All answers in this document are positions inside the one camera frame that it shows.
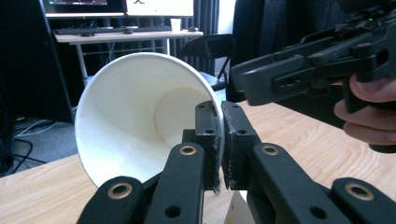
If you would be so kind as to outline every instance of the white cup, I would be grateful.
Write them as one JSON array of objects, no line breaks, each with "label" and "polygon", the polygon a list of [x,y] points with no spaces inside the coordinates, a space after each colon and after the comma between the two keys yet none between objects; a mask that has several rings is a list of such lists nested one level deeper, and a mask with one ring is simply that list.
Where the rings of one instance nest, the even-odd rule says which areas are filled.
[{"label": "white cup", "polygon": [[[100,187],[116,176],[142,183],[163,170],[184,129],[195,128],[195,107],[213,101],[224,133],[220,102],[200,74],[160,53],[118,58],[91,80],[78,103],[78,154]],[[220,160],[223,138],[219,143]]]},{"label": "white cup", "polygon": [[181,19],[171,19],[172,32],[180,32]]}]

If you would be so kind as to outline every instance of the black chair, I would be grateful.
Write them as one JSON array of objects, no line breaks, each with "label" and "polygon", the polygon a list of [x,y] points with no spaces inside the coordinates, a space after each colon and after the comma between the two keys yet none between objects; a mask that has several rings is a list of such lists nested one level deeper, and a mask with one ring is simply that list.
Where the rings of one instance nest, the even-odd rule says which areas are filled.
[{"label": "black chair", "polygon": [[225,89],[227,86],[228,78],[225,68],[234,56],[234,52],[235,40],[233,39],[233,35],[203,35],[188,41],[181,50],[180,58],[183,61],[186,57],[195,57],[199,60],[226,58],[217,77],[214,74],[210,75],[200,71],[213,91],[219,91]]}]

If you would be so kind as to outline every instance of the monitor screen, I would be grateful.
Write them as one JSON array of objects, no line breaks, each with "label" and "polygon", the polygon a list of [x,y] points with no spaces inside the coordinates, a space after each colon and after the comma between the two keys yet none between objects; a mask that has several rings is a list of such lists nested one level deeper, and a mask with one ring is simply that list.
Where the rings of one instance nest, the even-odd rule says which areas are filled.
[{"label": "monitor screen", "polygon": [[192,17],[193,0],[126,0],[128,16]]},{"label": "monitor screen", "polygon": [[118,17],[124,0],[43,0],[47,18]]}]

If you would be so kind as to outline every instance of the hand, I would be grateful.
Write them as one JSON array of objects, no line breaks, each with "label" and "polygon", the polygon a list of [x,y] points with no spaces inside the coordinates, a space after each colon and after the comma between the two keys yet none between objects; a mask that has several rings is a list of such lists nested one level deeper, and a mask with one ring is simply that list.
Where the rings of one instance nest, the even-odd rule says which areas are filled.
[{"label": "hand", "polygon": [[[382,78],[368,83],[349,80],[352,92],[368,102],[384,103],[396,101],[396,78]],[[346,134],[374,145],[396,145],[396,111],[366,106],[354,114],[348,114],[345,101],[338,102],[334,113],[346,121]]]}]

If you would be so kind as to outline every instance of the table surface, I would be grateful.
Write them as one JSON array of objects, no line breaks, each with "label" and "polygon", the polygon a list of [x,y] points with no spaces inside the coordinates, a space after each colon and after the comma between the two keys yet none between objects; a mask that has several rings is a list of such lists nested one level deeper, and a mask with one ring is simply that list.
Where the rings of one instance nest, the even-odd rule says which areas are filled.
[{"label": "table surface", "polygon": [[[240,104],[263,142],[285,148],[316,182],[364,180],[396,201],[396,154],[367,144],[318,120],[276,104]],[[78,155],[0,178],[0,223],[75,223],[96,187]],[[204,222],[223,223],[233,192],[205,193]]]},{"label": "table surface", "polygon": [[166,39],[166,38],[184,38],[184,37],[197,37],[201,36],[202,32],[136,32],[131,35],[122,33],[104,33],[97,34],[96,36],[80,36],[80,35],[55,35],[58,43],[69,43],[70,45],[77,44],[95,44],[104,42],[125,42],[125,41],[140,41],[140,40],[153,40],[153,39]]}]

